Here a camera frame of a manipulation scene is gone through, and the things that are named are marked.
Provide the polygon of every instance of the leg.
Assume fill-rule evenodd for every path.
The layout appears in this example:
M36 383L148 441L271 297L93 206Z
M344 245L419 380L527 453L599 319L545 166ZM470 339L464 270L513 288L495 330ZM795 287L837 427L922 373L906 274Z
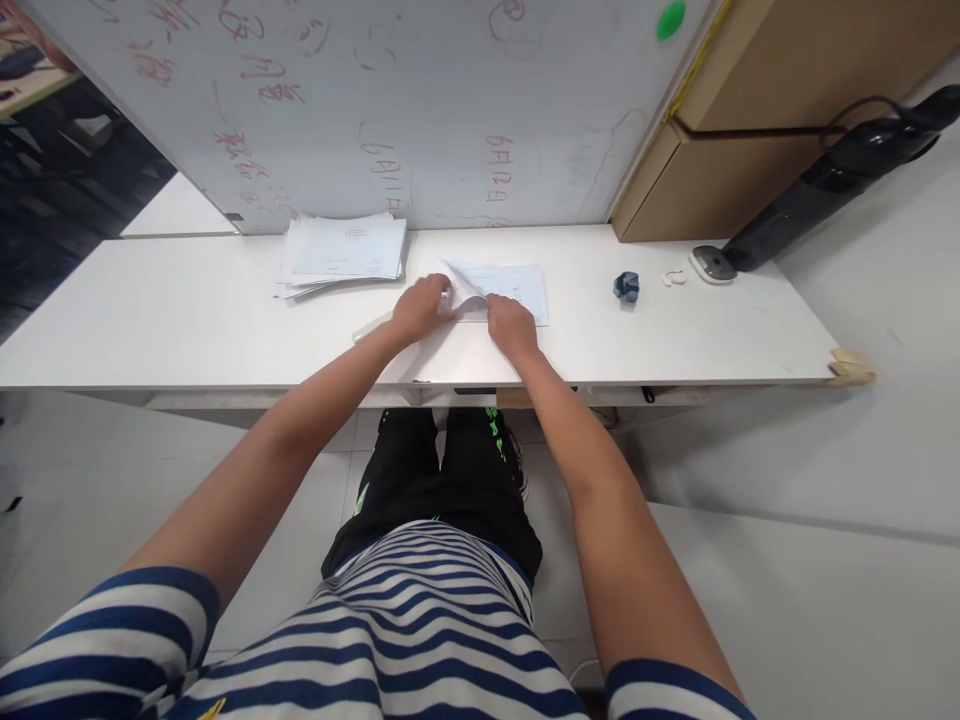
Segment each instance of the leg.
M384 410L377 432L357 494L369 506L396 500L416 480L439 472L437 427L429 409Z
M523 468L503 413L496 408L450 408L443 474L450 482L519 500Z
M543 549L523 510L523 469L503 413L451 408L440 472L460 498L440 519L496 545L533 585Z
M363 472L357 504L333 541L321 573L411 520L431 517L422 507L422 486L438 473L437 428L426 408L384 410L377 444Z

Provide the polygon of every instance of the yellow tape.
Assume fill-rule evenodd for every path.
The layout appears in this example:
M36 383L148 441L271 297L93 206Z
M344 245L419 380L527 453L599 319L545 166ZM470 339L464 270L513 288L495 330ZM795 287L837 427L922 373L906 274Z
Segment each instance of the yellow tape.
M207 710L207 712L203 714L203 717L201 717L200 720L213 720L217 715L220 714L220 711L223 710L223 706L226 704L227 704L227 699L225 697L220 698L219 700L217 700L217 704L214 705L209 710Z
M717 31L717 28L720 27L720 23L723 21L724 16L727 14L727 10L730 9L731 0L723 0L723 4L720 6L720 9L717 11L717 16L713 19L713 22L710 24L710 28L707 30L707 34L703 36L703 42L700 43L700 47L697 50L697 55L693 59L693 62L690 63L690 69L687 70L687 74L683 78L683 82L680 83L680 89L677 90L677 94L673 96L673 100L670 102L670 106L667 108L666 114L663 116L663 119L660 121L660 124L663 125L667 120L672 118L677 114L677 110L680 109L680 105L683 103L683 99L687 96L687 91L690 89L690 84L693 82L693 78L696 76L697 71L700 69L700 66L703 64L703 58L707 54L707 48L710 46L710 41L713 40L713 35Z

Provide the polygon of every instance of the stack of paper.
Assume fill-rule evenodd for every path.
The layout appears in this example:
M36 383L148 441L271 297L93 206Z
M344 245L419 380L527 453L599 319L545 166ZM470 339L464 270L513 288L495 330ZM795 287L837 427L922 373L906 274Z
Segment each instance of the stack of paper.
M354 220L300 215L281 248L274 295L284 300L343 283L403 279L407 221L380 213Z
M523 305L538 327L550 324L543 268L539 265L476 266L449 260L439 260L436 265L436 272L450 278L451 307L460 322L486 321L487 295L495 293Z

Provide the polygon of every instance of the brown cardboard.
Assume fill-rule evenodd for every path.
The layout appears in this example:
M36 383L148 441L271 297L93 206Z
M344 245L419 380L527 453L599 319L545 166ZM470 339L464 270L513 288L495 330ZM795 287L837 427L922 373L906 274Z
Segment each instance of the brown cardboard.
M621 242L729 238L820 156L815 134L658 131L611 223Z
M824 127L868 95L905 97L958 47L960 0L735 0L676 117L699 132Z

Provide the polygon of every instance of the blue and white striped shirt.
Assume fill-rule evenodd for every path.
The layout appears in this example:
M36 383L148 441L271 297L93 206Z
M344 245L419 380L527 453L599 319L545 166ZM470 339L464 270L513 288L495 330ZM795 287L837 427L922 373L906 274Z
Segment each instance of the blue and white striped shirt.
M188 570L111 578L0 671L0 715L586 717L533 634L526 579L441 522L397 528L263 640L203 666L218 610ZM752 718L720 685L659 661L620 663L607 693L613 718Z

